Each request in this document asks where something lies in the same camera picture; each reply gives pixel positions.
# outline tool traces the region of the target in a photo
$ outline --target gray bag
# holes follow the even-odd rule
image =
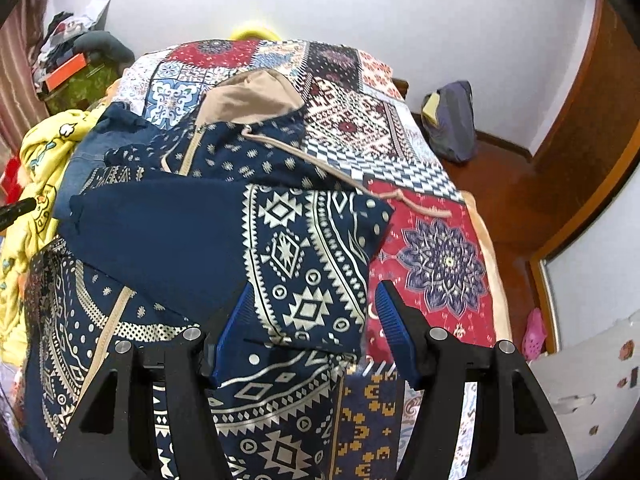
[[[438,90],[440,103],[436,108],[435,126],[422,115],[422,126],[436,155],[451,162],[466,162],[476,154],[473,97],[469,81],[456,81]],[[427,103],[427,95],[422,107]]]

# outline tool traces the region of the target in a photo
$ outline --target drawstring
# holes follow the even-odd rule
[[[420,204],[413,202],[411,199],[406,197],[404,193],[402,193],[401,189],[386,191],[384,193],[374,193],[371,190],[367,189],[365,186],[363,186],[357,180],[352,179],[349,175],[341,172],[337,168],[334,168],[330,164],[327,164],[323,160],[319,160],[318,158],[315,158],[314,156],[309,155],[308,153],[305,153],[302,150],[299,150],[298,148],[289,146],[288,144],[282,142],[281,140],[272,139],[271,137],[267,137],[262,134],[252,134],[251,126],[249,126],[248,124],[246,124],[242,129],[241,135],[246,139],[255,140],[256,142],[261,142],[262,144],[276,146],[277,148],[280,148],[283,152],[287,152],[287,153],[290,153],[291,155],[298,156],[303,160],[306,160],[310,164],[313,164],[318,168],[322,169],[323,171],[329,174],[332,174],[335,178],[340,179],[341,181],[349,184],[350,186],[354,187],[357,190],[360,190],[361,192],[369,196],[379,198],[382,200],[399,200],[400,202],[403,202],[405,205],[407,205],[409,208],[413,209],[415,212],[425,216],[432,216],[435,218],[449,218],[451,216],[451,211],[447,211],[446,209],[437,209],[435,207],[424,207],[424,206],[421,206]]]

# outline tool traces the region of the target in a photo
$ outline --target yellow round object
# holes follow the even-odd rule
[[[239,27],[231,33],[230,40],[269,40],[280,41],[280,37],[265,27]]]

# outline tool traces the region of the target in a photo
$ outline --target patchwork bedspread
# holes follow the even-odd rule
[[[130,110],[166,130],[192,111],[208,89],[255,68],[277,70],[302,94],[306,152],[372,190],[400,187],[415,202],[452,212],[450,218],[434,219],[391,203],[396,211],[369,271],[363,357],[342,378],[331,420],[311,421],[310,431],[334,438],[330,478],[390,479],[406,449],[421,397],[396,373],[376,316],[374,288],[379,280],[391,279],[404,300],[420,308],[432,325],[443,326],[464,342],[492,346],[492,292],[478,238],[462,195],[393,85],[391,69],[361,50],[311,41],[182,44],[138,59],[126,71],[114,100],[128,103]],[[475,405],[476,385],[469,383],[452,479],[466,474]],[[162,425],[157,433],[167,431]],[[162,470],[171,478],[176,472],[167,454]],[[229,460],[242,480],[277,476],[277,470],[265,470],[252,477],[242,472],[241,456]],[[269,460],[274,466],[279,458],[272,453]],[[293,478],[305,475],[296,470]]]

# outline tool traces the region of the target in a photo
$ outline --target pink shoe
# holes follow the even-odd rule
[[[546,328],[542,321],[542,311],[534,308],[527,316],[527,330],[522,339],[522,354],[527,361],[540,357],[546,339]]]

